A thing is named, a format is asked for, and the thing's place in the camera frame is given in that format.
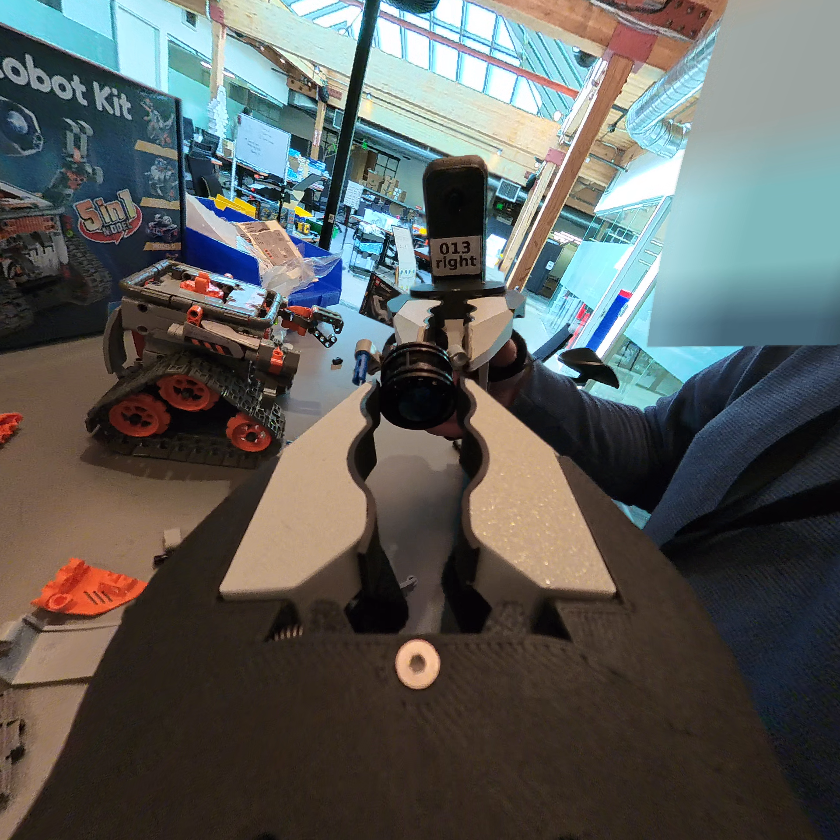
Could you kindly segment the person's right forearm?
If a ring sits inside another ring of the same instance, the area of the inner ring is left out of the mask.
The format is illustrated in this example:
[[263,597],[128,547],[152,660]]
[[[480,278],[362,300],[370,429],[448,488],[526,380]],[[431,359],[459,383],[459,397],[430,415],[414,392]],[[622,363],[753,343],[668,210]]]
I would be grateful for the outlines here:
[[645,409],[580,390],[528,357],[511,412],[559,455],[569,457],[605,494],[654,511],[688,446],[724,407],[734,355],[692,376]]

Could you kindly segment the black pole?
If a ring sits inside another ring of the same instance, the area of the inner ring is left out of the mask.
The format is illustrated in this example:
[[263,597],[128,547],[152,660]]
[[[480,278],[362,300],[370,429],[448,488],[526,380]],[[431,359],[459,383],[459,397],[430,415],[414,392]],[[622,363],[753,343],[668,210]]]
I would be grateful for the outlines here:
[[347,174],[350,158],[350,147],[354,136],[354,127],[361,103],[364,76],[369,62],[369,56],[375,34],[376,21],[380,11],[380,1],[366,1],[362,15],[360,35],[356,42],[353,65],[350,73],[350,84],[347,91],[343,120],[339,135],[339,144],[332,170],[329,197],[322,222],[322,231],[318,245],[321,249],[330,250],[333,238],[333,226],[339,211],[342,196],[343,181]]

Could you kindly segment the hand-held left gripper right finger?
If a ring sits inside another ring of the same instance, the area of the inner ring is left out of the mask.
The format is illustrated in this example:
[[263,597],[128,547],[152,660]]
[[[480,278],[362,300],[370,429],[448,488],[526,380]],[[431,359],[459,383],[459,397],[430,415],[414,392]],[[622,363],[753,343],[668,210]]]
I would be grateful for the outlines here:
[[560,599],[609,601],[616,585],[554,450],[475,382],[462,382],[459,463],[468,477],[444,567],[459,631],[512,606],[526,630]]

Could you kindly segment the blue storage bin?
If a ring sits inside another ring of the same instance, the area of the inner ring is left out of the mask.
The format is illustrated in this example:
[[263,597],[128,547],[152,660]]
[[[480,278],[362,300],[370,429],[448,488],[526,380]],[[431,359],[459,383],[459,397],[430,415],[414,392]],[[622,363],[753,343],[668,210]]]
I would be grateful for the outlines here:
[[[183,235],[185,262],[215,274],[230,274],[235,279],[258,286],[268,269],[266,260],[250,245],[241,226],[257,224],[254,217],[214,199],[186,198],[186,226]],[[289,236],[301,257],[318,261],[314,278],[308,286],[290,290],[293,305],[330,307],[340,302],[342,293],[342,260],[339,255],[301,239]]]

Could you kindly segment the black toy wheel assembly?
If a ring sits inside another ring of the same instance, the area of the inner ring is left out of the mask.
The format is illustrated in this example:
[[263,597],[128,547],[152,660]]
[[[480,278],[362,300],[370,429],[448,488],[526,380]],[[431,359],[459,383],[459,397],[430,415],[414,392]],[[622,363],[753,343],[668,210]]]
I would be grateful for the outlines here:
[[398,343],[392,337],[380,353],[370,340],[354,348],[353,383],[380,372],[379,407],[391,424],[409,430],[429,430],[446,423],[456,409],[454,368],[435,342]]

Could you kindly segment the tracked toy robot vehicle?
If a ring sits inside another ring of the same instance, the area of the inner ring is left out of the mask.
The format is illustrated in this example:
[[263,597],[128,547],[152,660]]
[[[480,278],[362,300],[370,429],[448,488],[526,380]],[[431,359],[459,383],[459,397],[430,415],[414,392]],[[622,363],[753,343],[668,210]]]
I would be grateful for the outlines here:
[[279,398],[300,356],[274,329],[329,348],[341,316],[173,260],[120,289],[102,343],[117,382],[87,413],[87,432],[122,455],[200,465],[253,469],[276,455],[286,424]]

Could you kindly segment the black office chair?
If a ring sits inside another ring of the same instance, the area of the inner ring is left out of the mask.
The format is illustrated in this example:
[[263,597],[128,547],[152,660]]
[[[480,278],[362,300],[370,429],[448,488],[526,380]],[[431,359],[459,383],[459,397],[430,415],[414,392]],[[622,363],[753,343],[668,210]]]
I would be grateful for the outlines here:
[[573,378],[573,383],[578,386],[593,381],[618,389],[620,381],[616,373],[593,350],[585,346],[566,349],[572,334],[571,325],[569,323],[564,325],[549,341],[533,351],[532,357],[537,361],[545,362],[554,355],[559,355],[560,361],[578,374]]

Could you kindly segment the white paper sign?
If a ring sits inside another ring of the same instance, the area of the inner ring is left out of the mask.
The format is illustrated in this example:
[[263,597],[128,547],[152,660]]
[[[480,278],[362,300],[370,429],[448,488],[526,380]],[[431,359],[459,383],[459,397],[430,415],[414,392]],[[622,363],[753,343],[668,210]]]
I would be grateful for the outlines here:
[[403,291],[408,291],[417,280],[417,259],[414,251],[413,235],[409,227],[392,226],[397,268],[395,284]]

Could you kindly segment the clear plastic bags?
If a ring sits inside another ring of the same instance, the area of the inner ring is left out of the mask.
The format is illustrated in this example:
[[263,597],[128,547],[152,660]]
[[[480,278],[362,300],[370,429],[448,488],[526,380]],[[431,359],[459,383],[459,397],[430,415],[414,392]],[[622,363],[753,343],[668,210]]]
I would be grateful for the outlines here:
[[[228,206],[226,202],[217,202],[218,206],[222,204]],[[258,220],[257,224],[243,225],[240,229],[246,241],[255,247],[257,254],[268,265],[261,275],[259,286],[290,298],[290,291],[312,283],[319,262],[302,258],[291,242],[290,234],[279,222]]]

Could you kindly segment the large grey flat panel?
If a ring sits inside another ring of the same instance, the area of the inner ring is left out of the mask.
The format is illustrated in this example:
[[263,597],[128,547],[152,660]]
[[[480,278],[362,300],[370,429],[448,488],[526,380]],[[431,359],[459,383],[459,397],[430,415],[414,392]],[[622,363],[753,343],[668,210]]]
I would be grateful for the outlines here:
[[1,630],[1,679],[36,686],[93,677],[116,634],[120,616],[49,624],[29,614]]

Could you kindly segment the dark grey beam connector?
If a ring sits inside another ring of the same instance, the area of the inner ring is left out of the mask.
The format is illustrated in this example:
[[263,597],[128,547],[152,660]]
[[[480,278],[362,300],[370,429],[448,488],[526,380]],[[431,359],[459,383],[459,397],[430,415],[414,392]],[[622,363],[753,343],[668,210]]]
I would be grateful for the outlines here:
[[18,786],[18,763],[25,755],[25,720],[17,693],[1,692],[1,811],[14,798]]

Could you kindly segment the robot kit box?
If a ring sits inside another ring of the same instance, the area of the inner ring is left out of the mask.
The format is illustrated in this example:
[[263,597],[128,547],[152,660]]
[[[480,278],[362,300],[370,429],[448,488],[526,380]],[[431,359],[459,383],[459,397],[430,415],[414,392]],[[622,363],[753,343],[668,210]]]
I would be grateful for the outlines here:
[[103,330],[119,282],[182,249],[181,102],[1,37],[1,347]]

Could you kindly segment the whiteboard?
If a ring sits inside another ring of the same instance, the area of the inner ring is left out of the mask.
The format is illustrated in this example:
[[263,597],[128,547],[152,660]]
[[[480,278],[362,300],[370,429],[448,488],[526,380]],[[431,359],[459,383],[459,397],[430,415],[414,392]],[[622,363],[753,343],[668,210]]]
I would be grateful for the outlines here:
[[237,116],[234,157],[248,168],[284,181],[291,134],[241,112]]

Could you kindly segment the person's blue-clothed body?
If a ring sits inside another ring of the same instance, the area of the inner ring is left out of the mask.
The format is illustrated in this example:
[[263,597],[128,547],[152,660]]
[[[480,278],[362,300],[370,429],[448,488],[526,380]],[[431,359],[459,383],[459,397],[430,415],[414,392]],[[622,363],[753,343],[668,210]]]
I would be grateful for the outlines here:
[[647,533],[737,659],[788,781],[838,838],[838,346],[744,348],[651,418],[681,460]]

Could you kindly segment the orange plastic panel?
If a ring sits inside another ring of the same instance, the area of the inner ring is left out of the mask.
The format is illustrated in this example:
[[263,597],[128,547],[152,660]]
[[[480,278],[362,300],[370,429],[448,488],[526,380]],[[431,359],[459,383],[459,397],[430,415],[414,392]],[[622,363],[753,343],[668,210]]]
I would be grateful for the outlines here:
[[102,570],[72,558],[44,585],[32,606],[51,613],[98,616],[138,597],[147,583],[126,574]]

